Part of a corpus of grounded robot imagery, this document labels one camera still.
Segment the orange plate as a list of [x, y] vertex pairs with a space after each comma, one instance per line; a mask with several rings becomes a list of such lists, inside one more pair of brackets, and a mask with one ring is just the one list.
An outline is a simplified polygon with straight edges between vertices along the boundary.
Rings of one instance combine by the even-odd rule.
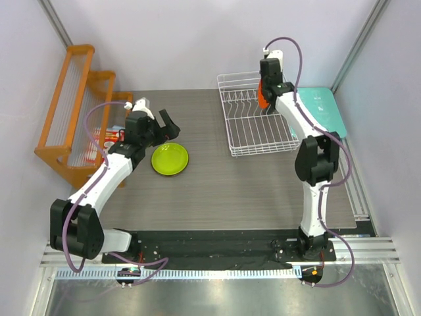
[[270, 106], [269, 102], [267, 102], [262, 92], [262, 80], [259, 80], [259, 85], [257, 89], [257, 101], [261, 109], [267, 109]]

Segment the lime green plate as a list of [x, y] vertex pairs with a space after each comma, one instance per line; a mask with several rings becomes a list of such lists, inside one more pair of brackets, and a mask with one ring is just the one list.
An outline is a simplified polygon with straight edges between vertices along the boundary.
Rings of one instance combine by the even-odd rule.
[[151, 156], [152, 168], [162, 176], [175, 176], [181, 173], [188, 163], [187, 149], [177, 143], [162, 144]]

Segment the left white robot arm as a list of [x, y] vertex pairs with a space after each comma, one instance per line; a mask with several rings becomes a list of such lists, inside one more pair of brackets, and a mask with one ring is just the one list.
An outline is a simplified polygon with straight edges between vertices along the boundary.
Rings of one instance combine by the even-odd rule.
[[146, 111], [136, 110], [126, 117], [124, 138], [108, 151], [103, 164], [91, 178], [66, 200], [56, 199], [50, 208], [50, 245], [69, 258], [94, 259], [100, 253], [117, 252], [127, 263], [134, 262], [140, 246], [133, 235], [121, 229], [106, 230], [100, 214], [120, 183], [145, 158], [148, 148], [178, 137], [180, 128], [164, 109], [159, 112], [164, 125]]

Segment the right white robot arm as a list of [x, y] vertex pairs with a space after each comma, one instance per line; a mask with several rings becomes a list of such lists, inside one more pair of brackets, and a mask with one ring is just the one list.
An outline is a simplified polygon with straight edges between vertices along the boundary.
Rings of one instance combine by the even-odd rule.
[[262, 108], [277, 111], [301, 142], [295, 158], [295, 173], [303, 184], [303, 217], [298, 229], [297, 252], [316, 260], [328, 246], [326, 205], [328, 186], [338, 170], [340, 140], [311, 115], [291, 82], [285, 82], [282, 59], [270, 53], [260, 60], [258, 101]]

